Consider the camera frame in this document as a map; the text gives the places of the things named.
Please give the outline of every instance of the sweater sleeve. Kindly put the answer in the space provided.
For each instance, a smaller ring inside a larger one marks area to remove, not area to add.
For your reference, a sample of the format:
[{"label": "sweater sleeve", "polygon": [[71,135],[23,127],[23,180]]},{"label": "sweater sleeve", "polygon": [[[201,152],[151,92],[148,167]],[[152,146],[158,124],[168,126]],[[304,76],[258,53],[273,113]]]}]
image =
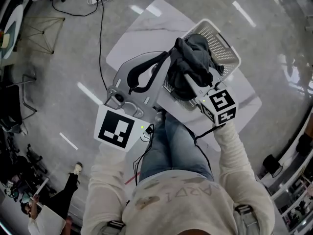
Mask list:
[{"label": "sweater sleeve", "polygon": [[221,147],[220,184],[237,204],[250,205],[262,235],[274,228],[274,207],[266,189],[255,180],[243,143],[232,121],[214,132]]},{"label": "sweater sleeve", "polygon": [[111,220],[121,221],[126,206],[123,172],[124,151],[100,145],[91,168],[82,235],[96,235]]}]

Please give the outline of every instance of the white sneaker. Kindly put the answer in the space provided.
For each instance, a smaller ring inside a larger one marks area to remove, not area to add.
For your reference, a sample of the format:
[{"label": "white sneaker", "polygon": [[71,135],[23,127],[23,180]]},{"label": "white sneaker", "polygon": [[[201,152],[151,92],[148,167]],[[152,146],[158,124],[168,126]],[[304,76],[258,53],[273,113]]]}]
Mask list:
[{"label": "white sneaker", "polygon": [[75,175],[79,175],[79,173],[82,171],[82,169],[83,169],[82,163],[78,162],[78,163],[75,165],[75,169],[74,169],[73,173],[74,173]]},{"label": "white sneaker", "polygon": [[20,134],[22,134],[23,136],[26,136],[28,134],[28,130],[26,129],[26,126],[25,126],[25,124],[23,122],[20,125],[20,129],[21,129]]}]

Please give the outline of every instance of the backpack strap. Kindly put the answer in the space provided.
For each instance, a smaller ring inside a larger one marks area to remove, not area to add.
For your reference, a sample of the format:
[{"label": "backpack strap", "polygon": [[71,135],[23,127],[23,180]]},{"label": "backpack strap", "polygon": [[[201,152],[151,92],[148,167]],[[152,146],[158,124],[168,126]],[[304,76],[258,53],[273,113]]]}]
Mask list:
[{"label": "backpack strap", "polygon": [[110,221],[107,226],[101,231],[101,235],[118,235],[122,231],[125,224],[119,221]]},{"label": "backpack strap", "polygon": [[249,205],[238,205],[235,208],[234,217],[236,220],[239,235],[259,235],[260,227],[253,209]]}]

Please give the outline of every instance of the black speaker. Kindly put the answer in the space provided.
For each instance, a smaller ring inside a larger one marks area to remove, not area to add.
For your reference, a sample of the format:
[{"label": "black speaker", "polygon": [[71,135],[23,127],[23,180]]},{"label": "black speaker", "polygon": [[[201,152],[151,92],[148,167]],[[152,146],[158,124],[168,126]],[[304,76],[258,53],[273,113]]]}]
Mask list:
[{"label": "black speaker", "polygon": [[296,151],[299,152],[299,154],[303,157],[306,157],[309,152],[311,151],[311,142],[312,138],[304,133],[300,138],[299,138],[299,143],[296,147]]},{"label": "black speaker", "polygon": [[268,155],[264,161],[263,166],[272,175],[273,178],[277,177],[282,171],[283,167],[280,163],[273,157],[273,155]]}]

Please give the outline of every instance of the gray basket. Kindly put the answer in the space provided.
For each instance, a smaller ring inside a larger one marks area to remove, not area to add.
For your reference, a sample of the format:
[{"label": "gray basket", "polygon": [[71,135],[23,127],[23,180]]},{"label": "gray basket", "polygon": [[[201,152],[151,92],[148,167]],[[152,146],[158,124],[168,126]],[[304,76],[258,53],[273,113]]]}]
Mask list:
[{"label": "gray basket", "polygon": [[[182,36],[182,39],[185,40],[192,34],[200,34],[207,39],[212,52],[212,57],[219,65],[224,65],[224,73],[222,75],[223,80],[225,80],[236,70],[236,68],[240,66],[240,56],[234,47],[228,44],[225,38],[220,34],[220,30],[209,19],[202,19],[184,36]],[[166,80],[164,81],[163,86],[169,93],[173,90]],[[177,101],[188,111],[194,110],[197,106],[194,99],[189,101],[177,99]]]}]

